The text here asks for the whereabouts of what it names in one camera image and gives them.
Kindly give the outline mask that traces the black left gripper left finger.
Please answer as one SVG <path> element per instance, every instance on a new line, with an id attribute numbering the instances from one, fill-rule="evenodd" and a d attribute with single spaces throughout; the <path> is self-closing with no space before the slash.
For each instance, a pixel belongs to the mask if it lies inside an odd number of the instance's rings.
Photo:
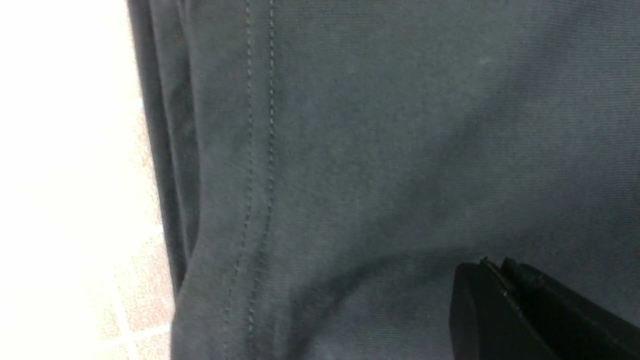
<path id="1" fill-rule="evenodd" d="M 557 360 L 517 296 L 493 262 L 457 265 L 448 322 L 455 360 Z"/>

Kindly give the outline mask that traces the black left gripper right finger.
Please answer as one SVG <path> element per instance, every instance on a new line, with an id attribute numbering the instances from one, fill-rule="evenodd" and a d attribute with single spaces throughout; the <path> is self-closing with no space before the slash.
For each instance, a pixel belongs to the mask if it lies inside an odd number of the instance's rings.
<path id="1" fill-rule="evenodd" d="M 639 328 L 533 266 L 506 258 L 522 315 L 562 360 L 637 360 Z"/>

